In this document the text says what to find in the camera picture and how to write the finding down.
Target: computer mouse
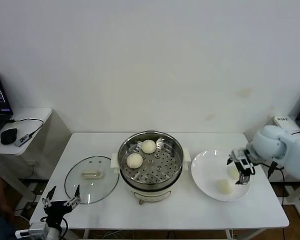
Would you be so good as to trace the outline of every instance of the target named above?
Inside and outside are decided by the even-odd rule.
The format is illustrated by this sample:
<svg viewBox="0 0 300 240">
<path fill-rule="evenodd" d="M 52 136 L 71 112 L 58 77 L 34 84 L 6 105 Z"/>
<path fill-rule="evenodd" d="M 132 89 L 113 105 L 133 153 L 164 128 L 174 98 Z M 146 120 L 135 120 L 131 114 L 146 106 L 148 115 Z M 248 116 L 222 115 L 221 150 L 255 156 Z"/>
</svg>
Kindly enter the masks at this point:
<svg viewBox="0 0 300 240">
<path fill-rule="evenodd" d="M 8 145 L 8 144 L 14 143 L 15 140 L 17 139 L 17 132 L 18 132 L 18 129 L 16 129 L 16 128 L 10 128 L 8 130 L 3 131 L 0 135 L 1 143 L 3 145 Z"/>
</svg>

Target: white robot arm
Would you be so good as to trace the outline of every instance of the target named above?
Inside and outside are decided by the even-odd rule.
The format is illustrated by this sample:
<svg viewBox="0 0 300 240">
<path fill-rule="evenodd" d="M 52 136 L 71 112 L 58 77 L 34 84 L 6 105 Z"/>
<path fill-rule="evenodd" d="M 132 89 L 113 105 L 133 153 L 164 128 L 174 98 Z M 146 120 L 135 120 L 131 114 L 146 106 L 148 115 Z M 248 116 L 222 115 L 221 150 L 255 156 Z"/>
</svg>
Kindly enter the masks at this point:
<svg viewBox="0 0 300 240">
<path fill-rule="evenodd" d="M 258 159 L 284 166 L 287 173 L 300 180 L 300 137 L 291 135 L 281 127 L 266 125 L 259 129 L 246 148 L 233 149 L 227 164 L 232 161 L 240 178 L 236 184 L 247 184 L 255 174 Z"/>
</svg>

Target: lid handle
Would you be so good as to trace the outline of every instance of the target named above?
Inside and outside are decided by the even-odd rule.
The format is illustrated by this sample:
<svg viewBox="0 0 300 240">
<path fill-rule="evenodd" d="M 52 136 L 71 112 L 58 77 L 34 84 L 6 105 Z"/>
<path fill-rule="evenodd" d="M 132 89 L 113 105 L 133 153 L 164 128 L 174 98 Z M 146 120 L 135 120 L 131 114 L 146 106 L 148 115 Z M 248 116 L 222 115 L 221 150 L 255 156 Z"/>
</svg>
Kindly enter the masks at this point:
<svg viewBox="0 0 300 240">
<path fill-rule="evenodd" d="M 100 179 L 100 178 L 102 178 L 103 173 L 96 169 L 84 169 L 81 172 L 81 176 L 84 179 Z"/>
</svg>

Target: wire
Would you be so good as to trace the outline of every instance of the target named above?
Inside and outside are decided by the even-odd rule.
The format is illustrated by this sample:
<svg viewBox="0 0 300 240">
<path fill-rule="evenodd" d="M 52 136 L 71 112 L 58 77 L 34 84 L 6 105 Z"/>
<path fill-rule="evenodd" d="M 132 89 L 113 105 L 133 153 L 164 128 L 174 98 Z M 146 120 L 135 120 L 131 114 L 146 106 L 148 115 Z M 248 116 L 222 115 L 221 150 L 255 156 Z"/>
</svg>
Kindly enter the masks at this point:
<svg viewBox="0 0 300 240">
<path fill-rule="evenodd" d="M 29 204 L 30 206 L 32 205 L 32 204 L 34 204 L 34 202 L 36 201 L 36 198 L 37 198 L 37 194 L 35 194 L 35 193 L 33 193 L 34 194 L 34 199 L 33 199 L 33 201 Z M 24 208 L 19 208 L 19 209 L 16 209 L 16 210 L 14 210 L 14 212 L 17 212 L 17 211 L 20 211 L 20 210 L 25 210 L 25 209 L 27 209 L 27 206 L 25 206 Z"/>
<path fill-rule="evenodd" d="M 24 179 L 20 180 L 20 182 L 22 182 L 28 178 L 31 178 L 34 175 L 34 172 L 35 172 L 35 165 L 33 164 L 31 174 L 29 176 L 26 176 Z"/>
<path fill-rule="evenodd" d="M 293 134 L 300 134 L 300 131 L 296 131 L 294 133 L 291 133 L 291 135 L 293 135 Z"/>
<path fill-rule="evenodd" d="M 282 191 L 282 203 L 281 203 L 281 207 L 282 209 L 284 209 L 284 200 L 285 200 L 285 183 L 286 183 L 286 180 L 285 180 L 285 175 L 284 175 L 284 172 L 282 170 L 279 170 L 281 172 L 281 175 L 282 175 L 282 180 L 283 180 L 283 191 Z M 282 228 L 282 235 L 283 235 L 283 240 L 286 240 L 286 236 L 285 236 L 285 229 Z"/>
<path fill-rule="evenodd" d="M 112 235 L 112 234 L 119 233 L 119 232 L 121 232 L 121 231 L 122 231 L 122 230 L 118 230 L 118 231 L 108 231 L 108 232 L 106 232 L 106 233 L 103 235 L 103 239 L 109 237 L 109 236 Z"/>
<path fill-rule="evenodd" d="M 34 130 L 33 132 L 31 132 L 29 134 L 30 137 L 32 137 L 45 123 L 43 120 L 38 119 L 38 118 L 25 118 L 25 119 L 20 119 L 20 120 L 10 119 L 7 122 L 8 123 L 14 123 L 14 122 L 23 122 L 23 121 L 26 121 L 26 120 L 40 121 L 41 122 L 41 125 L 36 130 Z"/>
<path fill-rule="evenodd" d="M 269 165 L 267 165 L 267 164 L 265 164 L 265 163 L 260 163 L 261 165 L 264 165 L 264 166 L 266 166 L 266 167 L 268 167 L 268 168 L 270 168 L 270 166 Z M 285 191 L 286 191 L 286 189 L 285 189 L 285 183 L 286 183 L 286 179 L 285 179 L 285 174 L 284 174 L 284 172 L 282 171 L 284 169 L 284 167 L 282 167 L 282 168 L 275 168 L 275 170 L 279 170 L 280 171 L 280 173 L 281 173 L 281 175 L 282 175 L 282 181 L 283 181 L 283 191 L 282 191 L 282 202 L 281 202 L 281 207 L 282 207 L 282 209 L 284 210 L 284 200 L 285 200 Z M 285 229 L 284 228 L 282 228 L 282 235 L 283 235 L 283 240 L 286 240 L 286 236 L 285 236 Z"/>
<path fill-rule="evenodd" d="M 270 168 L 270 166 L 269 165 L 267 165 L 267 164 L 265 164 L 265 163 L 263 163 L 263 162 L 260 162 L 260 164 L 261 165 L 263 165 L 263 166 L 266 166 L 267 168 Z M 279 167 L 275 167 L 275 170 L 283 170 L 283 169 L 285 169 L 285 167 L 283 166 L 283 167 L 281 167 L 281 168 L 279 168 Z"/>
<path fill-rule="evenodd" d="M 63 235 L 60 237 L 61 240 L 64 239 L 66 233 L 68 232 L 68 228 L 69 228 L 69 225 L 68 225 L 67 220 L 66 220 L 64 217 L 62 218 L 62 220 L 63 220 L 64 223 L 65 223 L 65 231 L 64 231 Z"/>
<path fill-rule="evenodd" d="M 48 216 L 43 216 L 42 218 L 40 218 L 40 222 L 43 222 L 45 219 L 47 219 Z"/>
</svg>

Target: white device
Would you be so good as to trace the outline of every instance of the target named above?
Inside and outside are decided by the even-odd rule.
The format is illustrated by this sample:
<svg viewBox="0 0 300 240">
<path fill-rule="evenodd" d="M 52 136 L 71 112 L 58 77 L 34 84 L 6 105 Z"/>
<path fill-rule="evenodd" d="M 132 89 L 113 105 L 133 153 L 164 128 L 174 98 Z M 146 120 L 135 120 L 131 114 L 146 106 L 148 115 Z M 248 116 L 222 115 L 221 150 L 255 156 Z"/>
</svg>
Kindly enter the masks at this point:
<svg viewBox="0 0 300 240">
<path fill-rule="evenodd" d="M 300 180 L 300 137 L 279 126 L 264 126 L 256 132 L 252 142 L 245 148 L 232 150 L 229 156 L 228 163 L 234 161 L 240 173 L 237 184 L 248 183 L 250 175 L 255 173 L 253 165 L 260 159 L 284 166 L 287 173 Z"/>
<path fill-rule="evenodd" d="M 62 240 L 68 229 L 61 236 L 62 228 L 61 221 L 64 220 L 64 215 L 71 213 L 81 202 L 80 185 L 77 186 L 74 197 L 68 201 L 51 201 L 56 190 L 56 186 L 52 188 L 42 198 L 43 210 L 47 216 L 41 218 L 41 222 L 33 222 L 29 229 L 18 230 L 15 232 L 17 239 L 31 239 L 31 240 Z"/>
</svg>

